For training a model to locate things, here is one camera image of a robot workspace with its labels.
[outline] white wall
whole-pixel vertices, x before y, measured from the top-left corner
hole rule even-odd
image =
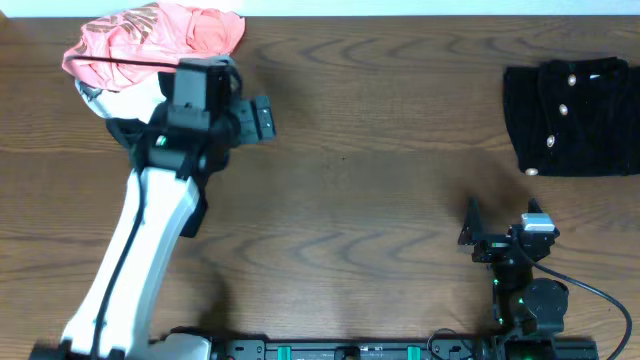
[[[99,17],[153,0],[0,0],[9,17]],[[244,16],[640,15],[640,0],[180,0]]]

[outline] wood grain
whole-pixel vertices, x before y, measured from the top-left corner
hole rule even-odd
[[[60,69],[84,19],[0,32],[0,358],[55,340],[117,223],[129,167]],[[154,335],[179,325],[293,337],[427,337],[488,327],[491,274],[456,245],[475,194],[496,230],[539,199],[562,236],[544,264],[640,318],[637,177],[519,173],[506,65],[640,59],[634,17],[250,18],[234,57],[271,96],[278,139],[234,151],[181,239]],[[624,321],[570,288],[566,335],[601,356]],[[623,359],[640,357],[634,335]]]

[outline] pink fabric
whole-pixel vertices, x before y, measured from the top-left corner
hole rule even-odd
[[[64,57],[100,56],[177,64],[180,58],[228,55],[244,34],[244,19],[216,9],[153,3],[82,26],[82,38]],[[171,68],[74,60],[62,68],[101,89],[120,91]]]

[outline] black garment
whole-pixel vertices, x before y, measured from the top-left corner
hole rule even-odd
[[[639,106],[640,68],[617,58],[510,67],[504,75],[507,130],[529,174],[639,173]]]

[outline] wire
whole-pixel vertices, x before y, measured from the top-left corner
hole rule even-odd
[[[114,63],[114,64],[168,67],[172,69],[178,68],[178,65],[176,64],[156,62],[156,61],[137,61],[137,60],[126,60],[126,59],[103,58],[103,57],[97,57],[97,56],[84,56],[84,55],[72,55],[64,58],[64,62],[70,62],[75,60],[93,60],[93,61],[108,62],[108,63]]]
[[[441,358],[441,357],[439,357],[438,355],[434,354],[434,353],[433,353],[433,351],[431,350],[431,339],[432,339],[434,336],[436,336],[438,333],[441,333],[441,332],[443,332],[443,331],[448,331],[448,332],[450,332],[450,333],[452,333],[452,334],[454,334],[454,335],[456,335],[456,336],[459,336],[459,334],[458,334],[455,330],[452,330],[452,329],[449,329],[449,328],[440,328],[440,329],[438,329],[438,330],[434,331],[434,332],[433,332],[433,334],[431,334],[431,336],[429,336],[429,339],[427,340],[427,350],[431,353],[432,357],[435,357],[435,358],[436,358],[436,359],[438,359],[438,360],[441,360],[442,358]],[[468,345],[464,340],[462,340],[461,338],[460,338],[460,339],[456,339],[456,340],[460,341],[460,343],[462,343],[462,345],[463,345],[463,346],[464,346],[464,347],[469,351],[469,353],[471,353],[471,357],[473,357],[473,354],[474,354],[474,353],[473,353],[473,350],[471,349],[471,346],[469,346],[469,345]]]
[[[607,359],[608,360],[613,360],[615,358],[618,357],[618,355],[620,355],[620,353],[622,352],[622,350],[624,350],[624,347],[627,345],[627,343],[629,342],[629,338],[631,338],[631,330],[633,327],[633,320],[631,319],[631,315],[629,314],[629,311],[627,311],[627,309],[624,307],[624,305],[622,305],[622,303],[620,303],[618,300],[616,300],[614,297],[612,297],[611,295],[600,291],[596,288],[594,288],[593,286],[587,285],[581,281],[578,281],[574,278],[571,278],[567,275],[561,274],[557,271],[551,270],[547,267],[544,267],[538,263],[536,263],[535,261],[533,261],[533,259],[531,259],[529,257],[529,255],[527,255],[527,253],[524,251],[524,247],[522,246],[522,242],[520,240],[518,240],[518,246],[516,246],[516,248],[520,251],[520,254],[522,254],[522,256],[527,260],[527,262],[535,267],[536,269],[546,272],[549,275],[555,276],[558,279],[564,280],[570,284],[573,284],[575,286],[581,287],[585,290],[591,291],[592,293],[604,298],[605,300],[609,301],[610,303],[612,303],[613,305],[615,305],[621,312],[622,315],[624,315],[624,319],[627,323],[627,327],[626,330],[624,332],[624,336],[622,337],[622,340],[620,341],[620,344],[618,345],[618,347],[613,351],[613,353],[611,354],[611,356],[609,356]]]
[[[107,314],[109,299],[111,298],[111,293],[113,293],[113,289],[116,285],[116,281],[118,280],[118,275],[120,275],[120,271],[124,266],[124,262],[127,259],[129,250],[131,250],[131,245],[133,245],[133,240],[135,239],[136,234],[138,233],[138,229],[140,228],[140,224],[142,223],[142,218],[144,215],[145,194],[144,194],[144,189],[142,188],[142,169],[136,169],[134,171],[136,172],[136,177],[138,179],[138,192],[140,193],[138,211],[136,212],[136,217],[133,221],[133,227],[131,228],[131,232],[129,233],[129,238],[127,239],[127,242],[124,244],[124,248],[122,248],[122,253],[120,254],[120,258],[118,259],[118,262],[116,263],[116,266],[113,269],[113,273],[111,274],[111,279],[109,279],[107,288],[104,291],[104,296],[102,297],[102,302],[100,303],[100,308],[98,309],[98,315],[96,316],[95,329],[93,330],[93,342],[91,344],[91,353],[90,353],[91,360],[97,360],[100,357],[100,337],[102,335],[102,328],[105,325],[104,318]]]

